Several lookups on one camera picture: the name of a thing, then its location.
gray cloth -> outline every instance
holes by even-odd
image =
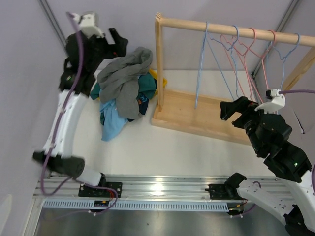
[[[149,49],[140,47],[109,63],[97,76],[102,89],[99,94],[101,103],[116,99],[121,117],[139,119],[141,114],[136,100],[139,92],[138,76],[149,71],[152,57]]]

wooden board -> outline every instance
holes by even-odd
[[[244,129],[231,124],[240,114],[235,113],[228,121],[220,119],[220,102],[224,99],[199,96],[196,109],[194,100],[194,94],[165,90],[163,109],[160,112],[156,107],[152,125],[250,145]]]

gray wall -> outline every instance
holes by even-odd
[[[96,11],[99,14],[99,26],[108,35],[108,41],[111,37],[107,29],[116,27],[118,33],[130,41],[129,51],[143,46],[155,54],[154,19],[157,12],[163,13],[166,17],[274,30],[291,0],[48,0],[48,2],[65,35],[72,33],[64,15],[66,10],[76,13]],[[165,69],[198,69],[202,36],[202,32],[165,29]],[[222,46],[214,42],[213,47],[222,69],[230,70],[231,66]],[[253,49],[262,52],[264,47],[265,43],[260,41]],[[205,55],[204,69],[217,69],[209,49]],[[255,57],[248,56],[250,68],[256,63]]]
[[[2,1],[0,15],[0,204],[13,196],[2,235],[18,236],[40,174],[32,153],[51,129],[64,53],[36,0]]]
[[[300,4],[293,18],[285,29],[288,33],[300,33],[303,35],[315,36],[314,27],[314,0],[304,0]],[[292,45],[278,44],[277,48],[282,52],[282,56],[286,55],[292,49]],[[285,63],[286,78],[303,56],[308,52],[308,47],[298,47],[288,58]],[[278,54],[273,51],[268,58],[268,76],[269,87],[279,88],[282,79],[282,62]],[[304,77],[292,89],[315,89],[315,66],[313,66]],[[262,70],[257,78],[260,93],[264,94],[266,85],[264,83]],[[288,94],[286,96],[286,107],[281,110],[281,114],[286,121],[293,127],[293,134],[290,136],[290,141],[300,146],[308,155],[312,164],[315,162],[314,140],[315,140],[315,96],[314,94]],[[301,129],[295,114],[299,118],[305,134],[301,133]]]

wooden clothes rack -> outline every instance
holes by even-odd
[[[198,107],[194,109],[194,94],[169,91],[163,88],[163,27],[203,32],[207,30],[210,33],[237,36],[234,26],[208,24],[206,29],[205,22],[166,18],[161,13],[156,14],[158,103],[152,118],[152,125],[249,145],[248,137],[243,130],[236,129],[231,122],[220,119],[222,99],[199,96]],[[254,32],[250,28],[238,28],[238,33],[240,37],[254,38]],[[257,29],[255,33],[256,39],[274,41],[271,31]],[[277,42],[298,43],[296,34],[276,32],[275,35]],[[315,37],[302,35],[299,45],[312,48],[287,77],[283,90],[291,89],[315,62]]]

